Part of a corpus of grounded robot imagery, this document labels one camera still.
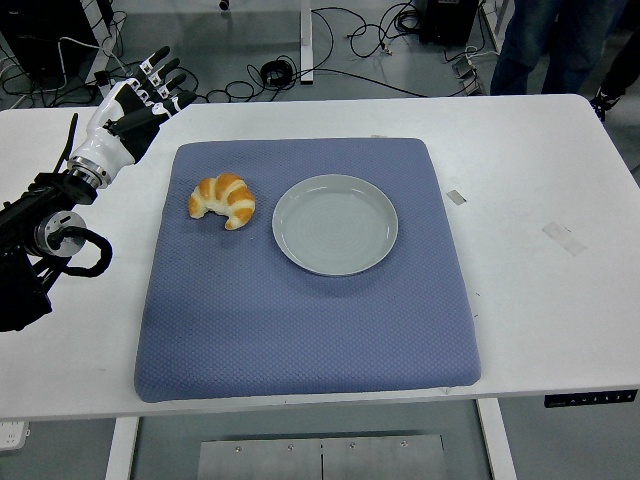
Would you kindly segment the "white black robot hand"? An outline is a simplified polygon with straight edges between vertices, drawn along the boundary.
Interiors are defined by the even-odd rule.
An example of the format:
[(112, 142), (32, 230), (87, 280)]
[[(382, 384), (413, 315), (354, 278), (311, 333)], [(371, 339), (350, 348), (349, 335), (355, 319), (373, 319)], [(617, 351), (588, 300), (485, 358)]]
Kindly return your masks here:
[(92, 116), (87, 137), (71, 155), (71, 168), (81, 165), (109, 182), (124, 167), (146, 154), (163, 123), (196, 100), (192, 91), (178, 91), (184, 81), (168, 75), (179, 60), (167, 60), (164, 46), (138, 64), (126, 79), (117, 82)]

